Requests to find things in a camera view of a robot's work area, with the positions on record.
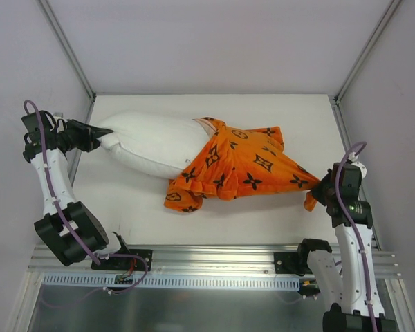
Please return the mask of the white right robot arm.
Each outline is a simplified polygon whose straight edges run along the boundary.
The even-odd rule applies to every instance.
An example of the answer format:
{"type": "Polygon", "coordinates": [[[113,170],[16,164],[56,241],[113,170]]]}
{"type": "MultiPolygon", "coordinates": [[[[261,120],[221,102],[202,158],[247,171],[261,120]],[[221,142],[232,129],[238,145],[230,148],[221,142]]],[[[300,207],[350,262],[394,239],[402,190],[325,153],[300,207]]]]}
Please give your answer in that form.
{"type": "Polygon", "coordinates": [[[361,169],[334,163],[312,196],[326,208],[338,240],[336,263],[328,242],[304,239],[298,246],[297,267],[313,273],[324,299],[323,331],[397,331],[386,318],[376,285],[372,255],[371,206],[359,196],[361,169]]]}

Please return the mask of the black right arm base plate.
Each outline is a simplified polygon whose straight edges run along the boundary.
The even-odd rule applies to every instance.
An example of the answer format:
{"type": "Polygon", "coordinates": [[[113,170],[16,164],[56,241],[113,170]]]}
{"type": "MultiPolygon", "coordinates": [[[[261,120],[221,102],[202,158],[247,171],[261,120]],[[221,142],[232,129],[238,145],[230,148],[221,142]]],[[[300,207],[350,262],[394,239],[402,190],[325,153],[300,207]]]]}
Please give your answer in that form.
{"type": "Polygon", "coordinates": [[[306,260],[297,252],[274,252],[273,263],[276,274],[292,274],[300,277],[311,274],[306,260]]]}

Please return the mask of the orange black patterned pillowcase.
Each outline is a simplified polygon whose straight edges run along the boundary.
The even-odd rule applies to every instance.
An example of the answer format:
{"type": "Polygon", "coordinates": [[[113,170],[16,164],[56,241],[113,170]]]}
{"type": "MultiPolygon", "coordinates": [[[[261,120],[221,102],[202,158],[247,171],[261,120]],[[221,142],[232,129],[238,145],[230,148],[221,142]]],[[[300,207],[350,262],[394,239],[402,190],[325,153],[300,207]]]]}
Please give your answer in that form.
{"type": "Polygon", "coordinates": [[[214,118],[199,118],[210,139],[197,157],[170,180],[164,206],[177,212],[201,209],[204,199],[305,191],[304,208],[317,200],[319,179],[284,153],[279,127],[239,129],[214,118]]]}

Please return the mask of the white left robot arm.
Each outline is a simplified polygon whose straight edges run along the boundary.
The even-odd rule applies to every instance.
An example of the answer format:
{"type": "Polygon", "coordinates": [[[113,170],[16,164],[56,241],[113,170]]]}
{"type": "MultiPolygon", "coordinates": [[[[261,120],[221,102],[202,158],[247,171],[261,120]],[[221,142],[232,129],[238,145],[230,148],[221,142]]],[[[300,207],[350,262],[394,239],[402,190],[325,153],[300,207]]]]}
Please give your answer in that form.
{"type": "Polygon", "coordinates": [[[21,120],[27,129],[23,156],[35,168],[44,197],[43,217],[34,224],[39,238],[65,266],[89,258],[94,269],[109,264],[116,270],[126,268],[131,261],[126,243],[116,232],[107,232],[76,199],[66,158],[74,149],[97,149],[99,139],[111,130],[55,118],[45,110],[21,120]]]}

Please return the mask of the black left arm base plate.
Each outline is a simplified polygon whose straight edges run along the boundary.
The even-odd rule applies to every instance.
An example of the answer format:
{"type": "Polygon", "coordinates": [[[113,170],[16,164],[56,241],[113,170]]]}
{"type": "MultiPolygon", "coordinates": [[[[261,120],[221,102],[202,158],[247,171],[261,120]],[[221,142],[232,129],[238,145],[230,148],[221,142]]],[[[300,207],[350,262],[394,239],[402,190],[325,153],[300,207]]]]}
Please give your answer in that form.
{"type": "Polygon", "coordinates": [[[150,271],[153,259],[153,250],[150,249],[127,249],[110,254],[109,257],[101,258],[100,265],[91,264],[92,270],[110,271],[150,271]]]}

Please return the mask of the white pillow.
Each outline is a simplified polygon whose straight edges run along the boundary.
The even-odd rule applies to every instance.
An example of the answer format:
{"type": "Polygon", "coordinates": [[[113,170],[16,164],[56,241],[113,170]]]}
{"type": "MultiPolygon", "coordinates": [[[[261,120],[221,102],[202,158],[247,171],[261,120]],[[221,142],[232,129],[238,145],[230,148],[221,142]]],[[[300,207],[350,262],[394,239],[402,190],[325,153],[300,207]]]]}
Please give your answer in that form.
{"type": "Polygon", "coordinates": [[[206,120],[122,111],[97,127],[112,132],[100,146],[124,166],[151,176],[173,179],[189,166],[214,135],[206,120]]]}

